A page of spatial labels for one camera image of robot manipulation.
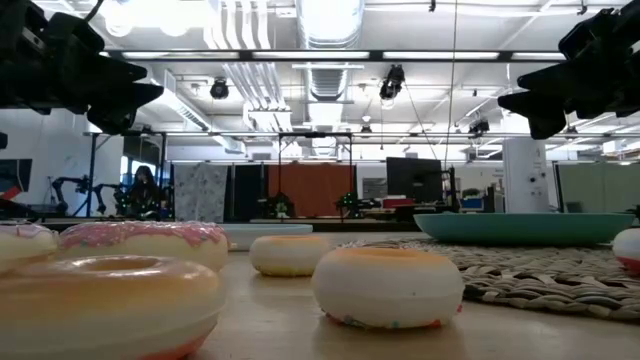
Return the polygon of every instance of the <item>donut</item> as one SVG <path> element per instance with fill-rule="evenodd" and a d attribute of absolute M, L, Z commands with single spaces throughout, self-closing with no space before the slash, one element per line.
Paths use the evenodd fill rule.
<path fill-rule="evenodd" d="M 0 224 L 0 273 L 17 266 L 50 259 L 57 250 L 56 235 L 34 224 Z"/>
<path fill-rule="evenodd" d="M 627 229 L 616 235 L 613 254 L 630 272 L 640 274 L 640 229 Z"/>
<path fill-rule="evenodd" d="M 341 248 L 311 279 L 331 319 L 365 328 L 439 327 L 460 309 L 464 284 L 446 257 L 418 250 Z"/>
<path fill-rule="evenodd" d="M 219 271 L 227 262 L 229 242 L 216 224 L 186 222 L 95 222 L 60 234 L 58 258 L 99 255 L 167 256 Z"/>
<path fill-rule="evenodd" d="M 217 323 L 215 272 L 188 261 L 100 256 L 0 275 L 0 359 L 179 359 Z"/>
<path fill-rule="evenodd" d="M 316 264 L 331 250 L 320 236 L 263 236 L 249 249 L 253 267 L 268 276 L 311 276 Z"/>

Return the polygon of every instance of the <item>white donut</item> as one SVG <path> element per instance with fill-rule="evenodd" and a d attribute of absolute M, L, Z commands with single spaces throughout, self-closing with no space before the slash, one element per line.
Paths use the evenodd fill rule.
<path fill-rule="evenodd" d="M 32 264 L 0 277 L 0 359 L 178 359 L 217 323 L 208 268 L 104 256 Z"/>
<path fill-rule="evenodd" d="M 417 250 L 337 249 L 311 280 L 322 310 L 349 325 L 439 327 L 459 310 L 464 285 L 449 259 Z"/>
<path fill-rule="evenodd" d="M 640 229 L 627 229 L 616 235 L 613 253 L 629 271 L 640 274 Z"/>
<path fill-rule="evenodd" d="M 310 276 L 331 244 L 319 236 L 263 236 L 251 244 L 253 267 L 268 276 Z"/>
<path fill-rule="evenodd" d="M 73 226 L 60 234 L 58 258 L 100 255 L 167 256 L 219 271 L 227 262 L 229 242 L 216 224 L 199 222 L 97 222 Z"/>
<path fill-rule="evenodd" d="M 56 235 L 34 224 L 0 224 L 0 273 L 38 261 L 46 261 L 57 250 Z"/>

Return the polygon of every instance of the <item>wooden table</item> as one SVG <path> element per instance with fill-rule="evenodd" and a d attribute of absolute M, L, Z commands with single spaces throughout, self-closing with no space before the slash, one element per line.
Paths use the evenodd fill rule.
<path fill-rule="evenodd" d="M 258 275 L 247 253 L 222 270 L 220 323 L 197 360 L 638 359 L 640 326 L 464 303 L 449 327 L 394 333 L 329 322 L 309 279 Z"/>

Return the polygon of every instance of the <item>teal bowl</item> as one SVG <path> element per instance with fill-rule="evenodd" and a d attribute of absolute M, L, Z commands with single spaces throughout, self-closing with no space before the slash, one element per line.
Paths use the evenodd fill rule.
<path fill-rule="evenodd" d="M 420 214 L 420 229 L 447 243 L 589 246 L 631 226 L 631 214 Z"/>

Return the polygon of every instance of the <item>ceiling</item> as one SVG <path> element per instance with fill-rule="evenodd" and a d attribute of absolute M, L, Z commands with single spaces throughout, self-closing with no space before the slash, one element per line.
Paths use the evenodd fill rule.
<path fill-rule="evenodd" d="M 213 21 L 207 18 L 204 0 L 138 0 L 140 2 L 173 3 L 164 17 L 132 14 L 139 25 L 123 37 L 113 36 L 105 25 L 105 17 L 96 16 L 93 27 L 105 38 L 107 46 L 124 50 L 207 49 L 203 27 Z M 91 0 L 35 0 L 47 11 L 64 11 L 84 16 L 92 7 Z M 256 2 L 252 1 L 255 12 Z M 589 0 L 589 12 L 578 15 L 580 0 L 438 0 L 434 12 L 430 1 L 366 0 L 359 48 L 382 50 L 539 50 L 557 51 L 557 43 L 571 28 L 603 7 L 621 7 L 628 1 Z M 295 1 L 271 0 L 268 7 L 268 36 L 275 49 L 300 48 L 298 43 Z M 226 25 L 226 4 L 223 11 Z M 242 11 L 238 1 L 237 32 L 241 34 Z M 189 26 L 178 37 L 165 35 L 162 24 L 179 22 Z M 177 80 L 177 93 L 207 117 L 220 131 L 246 131 L 242 121 L 244 99 L 229 82 L 230 94 L 225 100 L 213 100 L 209 88 L 213 79 L 225 76 L 223 64 L 218 62 L 146 63 L 154 78 L 162 82 L 168 70 Z M 313 126 L 309 117 L 309 96 L 304 73 L 292 69 L 292 63 L 276 63 L 276 73 L 286 104 L 291 109 L 291 124 L 296 129 Z M 340 124 L 336 131 L 359 131 L 363 116 L 370 116 L 374 131 L 420 131 L 419 122 L 432 132 L 455 130 L 466 132 L 469 122 L 478 115 L 487 118 L 491 131 L 504 131 L 503 113 L 496 96 L 515 87 L 518 76 L 544 68 L 545 64 L 468 64 L 468 63 L 406 63 L 406 85 L 391 109 L 382 109 L 378 97 L 381 79 L 389 70 L 389 63 L 363 63 L 362 69 L 351 70 Z M 469 114 L 471 110 L 478 114 Z M 138 117 L 157 131 L 192 130 L 189 124 L 169 106 L 154 102 L 143 108 Z M 640 117 L 615 117 L 597 122 L 584 132 L 601 133 L 622 126 L 640 124 Z M 397 143 L 396 138 L 383 140 Z M 188 140 L 181 139 L 181 144 Z M 193 144 L 204 140 L 193 139 Z M 598 139 L 587 143 L 601 143 Z"/>

